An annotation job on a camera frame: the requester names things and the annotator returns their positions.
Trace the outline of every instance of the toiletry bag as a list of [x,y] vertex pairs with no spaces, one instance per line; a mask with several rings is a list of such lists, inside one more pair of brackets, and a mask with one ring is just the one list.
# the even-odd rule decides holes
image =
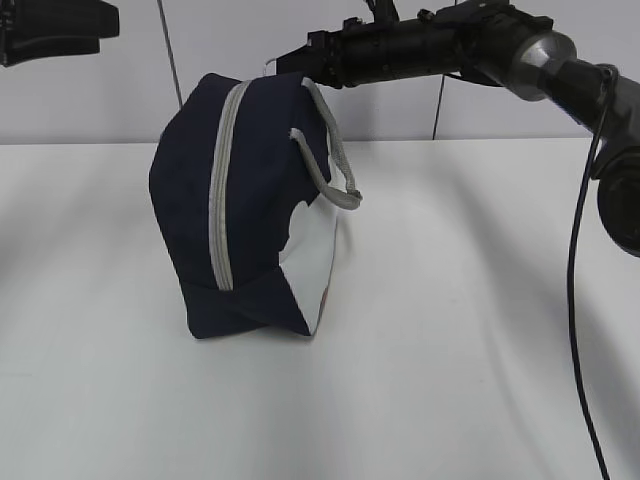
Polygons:
[[162,135],[150,192],[196,338],[268,325],[314,334],[337,208],[362,197],[311,80],[204,77]]

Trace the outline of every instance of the black cable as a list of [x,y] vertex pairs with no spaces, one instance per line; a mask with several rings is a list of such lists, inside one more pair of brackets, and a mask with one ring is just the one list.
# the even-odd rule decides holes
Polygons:
[[438,94],[438,107],[436,108],[436,119],[433,123],[433,135],[431,140],[435,140],[438,136],[438,124],[440,123],[440,110],[442,109],[442,97],[444,95],[444,80],[445,75],[442,76],[442,81],[440,82],[440,93]]
[[178,106],[182,108],[182,90],[180,89],[180,81],[178,79],[178,70],[176,69],[176,60],[171,47],[171,37],[169,36],[169,27],[167,26],[167,16],[164,13],[164,4],[162,0],[158,0],[158,11],[160,13],[160,21],[162,22],[162,33],[164,34],[164,43],[167,47],[167,55],[169,56],[169,66],[171,67],[171,75],[173,76],[173,86],[176,89],[176,97],[178,97]]
[[582,214],[584,212],[584,205],[587,199],[587,191],[589,189],[589,180],[591,176],[591,169],[598,153],[598,147],[600,140],[602,139],[602,132],[607,120],[607,115],[613,104],[615,97],[615,87],[618,82],[619,73],[618,70],[607,65],[603,69],[605,77],[604,87],[606,88],[605,100],[602,108],[602,115],[598,122],[598,127],[594,132],[593,141],[591,142],[591,148],[589,150],[589,157],[587,158],[587,165],[582,177],[582,184],[580,185],[580,194],[578,196],[578,205],[576,207],[576,214],[573,221],[573,228],[571,230],[571,243],[569,246],[569,263],[567,266],[567,300],[569,303],[569,340],[571,342],[571,359],[573,360],[573,373],[576,379],[576,387],[578,390],[578,397],[580,399],[580,407],[582,408],[582,415],[584,416],[585,423],[587,424],[587,430],[591,437],[591,443],[593,444],[593,450],[596,454],[598,466],[600,467],[600,473],[604,480],[610,480],[609,471],[607,470],[607,464],[602,453],[602,447],[598,440],[596,428],[591,418],[589,411],[589,403],[584,391],[584,382],[582,380],[582,367],[580,365],[580,355],[578,353],[578,336],[576,333],[576,305],[575,305],[575,270],[576,270],[576,253],[578,250],[578,236],[580,234],[580,225],[582,223]]

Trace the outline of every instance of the gray handle loop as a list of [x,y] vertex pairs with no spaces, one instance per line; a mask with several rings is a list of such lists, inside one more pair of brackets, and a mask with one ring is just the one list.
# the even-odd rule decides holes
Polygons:
[[312,80],[304,78],[302,80],[302,86],[309,90],[311,98],[313,98],[313,102],[316,104],[316,108],[318,109],[320,116],[327,125],[327,131],[329,132],[329,140],[331,143],[331,158],[347,181],[347,191],[343,192],[337,188],[333,188],[327,183],[302,131],[297,128],[292,128],[290,138],[298,143],[300,152],[302,153],[302,158],[307,166],[307,170],[309,170],[313,183],[320,193],[339,208],[344,210],[356,210],[362,202],[362,195],[356,188],[356,180],[353,176],[351,165],[349,165],[349,161],[347,160],[347,156],[344,152],[344,145],[342,144],[342,138],[340,137],[336,119],[331,113],[327,102],[325,102],[322,92],[320,92],[320,89]]

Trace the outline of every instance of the white fabric panel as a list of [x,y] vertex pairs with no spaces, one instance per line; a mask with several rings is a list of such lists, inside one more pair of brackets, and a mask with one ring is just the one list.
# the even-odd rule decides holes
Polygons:
[[291,216],[289,242],[280,253],[280,268],[311,334],[318,327],[320,306],[329,287],[336,221],[336,207],[322,195],[310,206],[300,202]]

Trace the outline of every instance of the white wall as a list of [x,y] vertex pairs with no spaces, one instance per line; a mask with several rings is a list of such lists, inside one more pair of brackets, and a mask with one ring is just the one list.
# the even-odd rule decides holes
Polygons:
[[[156,0],[114,0],[122,36],[100,55],[42,60],[3,70],[0,143],[155,141],[177,109]],[[396,0],[402,18],[453,0]],[[586,60],[617,64],[640,78],[637,0],[515,0],[556,19]],[[184,96],[207,72],[236,78],[302,45],[306,33],[370,18],[361,0],[164,0]],[[435,123],[441,79],[325,89],[347,139],[426,139]],[[437,138],[584,136],[549,102],[528,104],[501,89],[447,80]]]

